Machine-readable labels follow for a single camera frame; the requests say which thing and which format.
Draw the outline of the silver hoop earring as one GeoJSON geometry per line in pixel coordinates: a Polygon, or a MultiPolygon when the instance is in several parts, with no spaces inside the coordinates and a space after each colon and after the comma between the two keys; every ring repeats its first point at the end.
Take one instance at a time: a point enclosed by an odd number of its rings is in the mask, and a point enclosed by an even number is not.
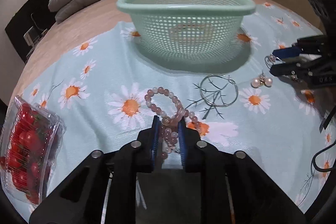
{"type": "Polygon", "coordinates": [[[270,54],[264,58],[265,65],[270,70],[272,66],[283,64],[284,61],[282,61],[280,58],[274,56],[273,54],[270,54]]]}

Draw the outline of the pearl earring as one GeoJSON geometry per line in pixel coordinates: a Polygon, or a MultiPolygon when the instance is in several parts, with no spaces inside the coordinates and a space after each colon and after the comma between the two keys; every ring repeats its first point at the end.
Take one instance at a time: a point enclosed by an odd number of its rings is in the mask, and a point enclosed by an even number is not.
{"type": "Polygon", "coordinates": [[[251,81],[251,87],[253,88],[258,88],[262,85],[262,82],[260,81],[259,78],[254,78],[252,81],[251,81]]]}
{"type": "Polygon", "coordinates": [[[270,77],[266,77],[265,73],[262,72],[259,76],[260,86],[265,86],[270,88],[273,85],[273,80],[270,77]]]}

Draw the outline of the silver hoop bangle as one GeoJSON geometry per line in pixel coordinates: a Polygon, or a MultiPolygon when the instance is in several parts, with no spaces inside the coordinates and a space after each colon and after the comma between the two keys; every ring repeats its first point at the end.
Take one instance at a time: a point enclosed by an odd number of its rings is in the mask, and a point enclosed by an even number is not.
{"type": "Polygon", "coordinates": [[[203,78],[199,84],[199,93],[201,99],[212,107],[228,107],[233,105],[239,95],[238,86],[235,80],[227,75],[212,74],[203,78]],[[224,91],[229,86],[233,87],[234,95],[230,102],[226,102],[224,91]]]}

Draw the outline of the daisy print light-blue cloth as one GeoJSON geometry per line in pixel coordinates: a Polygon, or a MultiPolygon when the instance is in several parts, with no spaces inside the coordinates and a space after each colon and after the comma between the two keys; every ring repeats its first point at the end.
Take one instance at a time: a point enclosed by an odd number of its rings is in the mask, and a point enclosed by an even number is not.
{"type": "Polygon", "coordinates": [[[20,94],[54,111],[66,127],[48,191],[90,151],[117,150],[150,126],[154,114],[145,94],[151,90],[159,111],[173,116],[174,100],[180,100],[198,118],[202,139],[229,153],[246,151],[307,211],[330,181],[327,169],[335,162],[335,123],[319,129],[334,105],[333,96],[289,79],[274,78],[270,88],[252,88],[251,81],[268,73],[264,58],[273,50],[317,34],[293,14],[264,4],[243,19],[228,49],[211,61],[210,68],[147,59],[130,22],[118,22],[82,42],[20,94]],[[233,105],[212,107],[201,99],[199,84],[212,74],[235,80],[239,95],[233,105]],[[312,159],[325,171],[311,167],[312,159]]]}

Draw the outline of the green plastic colander basket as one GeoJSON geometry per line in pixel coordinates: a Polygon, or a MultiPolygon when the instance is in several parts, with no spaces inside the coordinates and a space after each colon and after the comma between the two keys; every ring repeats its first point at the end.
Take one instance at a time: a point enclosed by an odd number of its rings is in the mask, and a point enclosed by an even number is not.
{"type": "Polygon", "coordinates": [[[222,50],[256,11],[253,0],[118,0],[116,6],[130,16],[147,51],[190,61],[222,50]]]}

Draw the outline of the tan bed cover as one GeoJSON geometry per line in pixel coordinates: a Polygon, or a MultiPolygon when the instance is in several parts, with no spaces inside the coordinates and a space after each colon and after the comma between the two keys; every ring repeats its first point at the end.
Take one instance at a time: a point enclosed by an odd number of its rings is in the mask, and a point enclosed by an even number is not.
{"type": "MultiPolygon", "coordinates": [[[[317,33],[320,30],[309,21],[290,9],[272,0],[253,0],[257,5],[268,2],[273,7],[285,10],[286,14],[293,14],[298,21],[309,26],[317,33]]],[[[130,16],[117,10],[117,0],[101,0],[77,12],[60,24],[54,24],[37,45],[32,56],[27,61],[21,76],[14,88],[11,98],[23,93],[37,77],[49,66],[58,61],[62,54],[68,52],[82,42],[115,27],[118,22],[130,22],[130,16]]]]}

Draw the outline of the clear box of cherry tomatoes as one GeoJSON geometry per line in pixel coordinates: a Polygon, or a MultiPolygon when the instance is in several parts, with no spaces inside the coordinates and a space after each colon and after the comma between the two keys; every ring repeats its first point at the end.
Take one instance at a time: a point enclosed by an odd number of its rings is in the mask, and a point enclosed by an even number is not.
{"type": "Polygon", "coordinates": [[[8,194],[42,202],[65,129],[55,112],[14,97],[1,133],[1,183],[8,194]]]}

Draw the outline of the lower grey folded blanket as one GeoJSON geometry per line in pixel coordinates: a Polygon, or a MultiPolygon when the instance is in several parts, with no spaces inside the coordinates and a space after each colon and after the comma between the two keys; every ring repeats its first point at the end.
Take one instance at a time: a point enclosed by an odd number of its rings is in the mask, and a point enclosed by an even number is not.
{"type": "Polygon", "coordinates": [[[72,16],[76,12],[98,1],[101,1],[101,0],[72,0],[56,13],[55,21],[57,24],[60,24],[61,22],[64,22],[64,20],[68,19],[70,16],[72,16]]]}

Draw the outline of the white device on nightstand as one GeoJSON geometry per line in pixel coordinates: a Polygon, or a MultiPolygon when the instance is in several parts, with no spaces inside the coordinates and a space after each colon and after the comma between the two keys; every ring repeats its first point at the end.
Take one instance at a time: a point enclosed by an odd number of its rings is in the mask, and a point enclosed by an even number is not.
{"type": "Polygon", "coordinates": [[[45,36],[48,29],[43,30],[41,33],[35,27],[31,27],[24,35],[23,38],[28,46],[34,47],[45,36]]]}

